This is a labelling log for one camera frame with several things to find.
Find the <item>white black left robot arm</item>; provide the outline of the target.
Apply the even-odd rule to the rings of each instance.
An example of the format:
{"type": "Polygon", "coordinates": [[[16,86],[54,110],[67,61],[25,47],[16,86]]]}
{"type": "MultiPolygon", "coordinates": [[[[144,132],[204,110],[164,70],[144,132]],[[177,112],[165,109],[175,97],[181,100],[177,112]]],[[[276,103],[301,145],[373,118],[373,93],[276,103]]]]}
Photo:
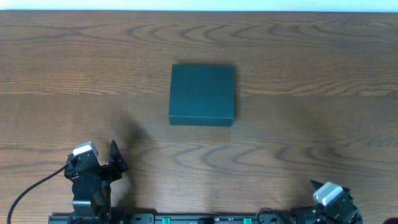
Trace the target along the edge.
{"type": "Polygon", "coordinates": [[[101,165],[93,142],[84,142],[67,156],[65,178],[72,182],[73,218],[80,223],[111,221],[111,183],[122,178],[129,166],[115,141],[109,148],[111,160],[101,165]]]}

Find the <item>dark green gift box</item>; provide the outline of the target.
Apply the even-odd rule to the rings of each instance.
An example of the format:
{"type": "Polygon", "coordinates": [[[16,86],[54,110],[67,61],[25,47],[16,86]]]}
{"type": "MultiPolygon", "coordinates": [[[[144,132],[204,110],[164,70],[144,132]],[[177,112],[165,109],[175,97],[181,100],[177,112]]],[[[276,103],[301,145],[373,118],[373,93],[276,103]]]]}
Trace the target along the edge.
{"type": "Polygon", "coordinates": [[[171,71],[171,125],[232,126],[235,68],[230,65],[174,64],[171,71]]]}

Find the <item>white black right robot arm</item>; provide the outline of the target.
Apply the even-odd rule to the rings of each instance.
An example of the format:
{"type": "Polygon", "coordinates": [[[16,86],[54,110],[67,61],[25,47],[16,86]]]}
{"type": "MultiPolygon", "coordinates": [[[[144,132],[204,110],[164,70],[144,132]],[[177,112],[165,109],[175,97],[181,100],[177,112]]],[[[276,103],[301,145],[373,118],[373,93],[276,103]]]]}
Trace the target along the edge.
{"type": "Polygon", "coordinates": [[[313,207],[293,208],[290,214],[297,224],[363,224],[351,191],[333,182],[310,181],[314,189],[313,207]]]}

